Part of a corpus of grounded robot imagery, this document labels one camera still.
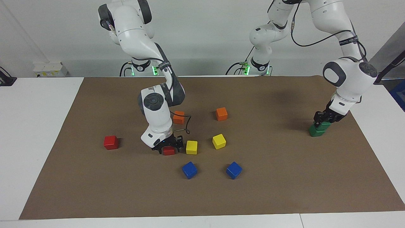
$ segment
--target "blue object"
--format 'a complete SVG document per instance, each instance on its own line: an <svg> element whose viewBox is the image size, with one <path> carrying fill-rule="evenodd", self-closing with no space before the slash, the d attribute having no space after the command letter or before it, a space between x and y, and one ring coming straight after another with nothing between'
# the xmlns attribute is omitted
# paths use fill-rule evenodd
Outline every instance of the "blue object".
<svg viewBox="0 0 405 228"><path fill-rule="evenodd" d="M187 179L191 179L197 174L197 167L191 161L183 166L182 170Z"/></svg>
<svg viewBox="0 0 405 228"><path fill-rule="evenodd" d="M391 90L390 94L405 111L405 80Z"/></svg>
<svg viewBox="0 0 405 228"><path fill-rule="evenodd" d="M226 169L226 173L234 180L242 171L242 167L236 162L232 162Z"/></svg>

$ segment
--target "toy block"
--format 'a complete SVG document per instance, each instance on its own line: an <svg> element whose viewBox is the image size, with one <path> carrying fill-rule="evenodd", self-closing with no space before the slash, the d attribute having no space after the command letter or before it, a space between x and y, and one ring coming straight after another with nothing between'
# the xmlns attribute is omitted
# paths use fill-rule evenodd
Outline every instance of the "toy block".
<svg viewBox="0 0 405 228"><path fill-rule="evenodd" d="M226 111L226 108L217 108L217 111L215 112L217 116L218 121L226 120L228 118L228 113Z"/></svg>
<svg viewBox="0 0 405 228"><path fill-rule="evenodd" d="M312 137L319 137L322 136L326 130L317 130L315 125L311 125L309 128L309 134L311 134Z"/></svg>
<svg viewBox="0 0 405 228"><path fill-rule="evenodd" d="M175 152L175 148L172 146L165 146L163 147L163 155L174 155Z"/></svg>
<svg viewBox="0 0 405 228"><path fill-rule="evenodd" d="M190 161L181 168L187 179L191 179L197 174L197 167Z"/></svg>
<svg viewBox="0 0 405 228"><path fill-rule="evenodd" d="M226 140L222 134L212 137L212 143L217 150L226 146Z"/></svg>
<svg viewBox="0 0 405 228"><path fill-rule="evenodd" d="M242 172L242 167L236 162L232 162L226 169L226 173L234 180Z"/></svg>
<svg viewBox="0 0 405 228"><path fill-rule="evenodd" d="M181 115L181 116L173 115L173 123L184 124L184 112L175 111L175 114Z"/></svg>
<svg viewBox="0 0 405 228"><path fill-rule="evenodd" d="M321 123L321 125L319 125L319 127L316 127L315 129L319 131L326 131L326 129L328 129L328 127L330 127L331 125L332 124L330 122L323 122Z"/></svg>
<svg viewBox="0 0 405 228"><path fill-rule="evenodd" d="M187 141L185 147L185 153L188 155L196 155L197 154L197 141Z"/></svg>
<svg viewBox="0 0 405 228"><path fill-rule="evenodd" d="M104 147L107 150L115 150L118 149L119 141L116 136L106 136L104 138Z"/></svg>

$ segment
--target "white table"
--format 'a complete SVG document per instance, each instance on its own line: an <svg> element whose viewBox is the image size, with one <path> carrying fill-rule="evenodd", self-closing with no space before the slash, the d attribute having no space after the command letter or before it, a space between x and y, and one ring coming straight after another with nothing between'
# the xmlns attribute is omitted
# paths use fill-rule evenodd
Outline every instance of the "white table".
<svg viewBox="0 0 405 228"><path fill-rule="evenodd" d="M0 87L0 227L405 227L404 211L18 221L82 81L19 78ZM405 113L383 86L363 98L352 114L404 200Z"/></svg>

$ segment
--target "white power supply box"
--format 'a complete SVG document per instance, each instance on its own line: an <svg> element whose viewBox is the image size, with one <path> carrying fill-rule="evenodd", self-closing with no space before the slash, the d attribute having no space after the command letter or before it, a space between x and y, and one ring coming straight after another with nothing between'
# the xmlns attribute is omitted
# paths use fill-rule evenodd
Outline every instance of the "white power supply box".
<svg viewBox="0 0 405 228"><path fill-rule="evenodd" d="M66 77L69 72L61 62L34 63L36 77Z"/></svg>

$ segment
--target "yellow cube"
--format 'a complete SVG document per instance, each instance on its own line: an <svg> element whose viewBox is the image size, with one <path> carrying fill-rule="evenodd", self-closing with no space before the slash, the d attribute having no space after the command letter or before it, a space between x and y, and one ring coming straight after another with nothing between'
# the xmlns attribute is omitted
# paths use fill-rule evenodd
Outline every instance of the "yellow cube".
<svg viewBox="0 0 405 228"><path fill-rule="evenodd" d="M187 141L185 147L185 153L188 155L196 155L197 154L197 141Z"/></svg>
<svg viewBox="0 0 405 228"><path fill-rule="evenodd" d="M226 140L222 134L214 136L212 138L212 143L214 144L215 149L217 149L217 150L226 146Z"/></svg>

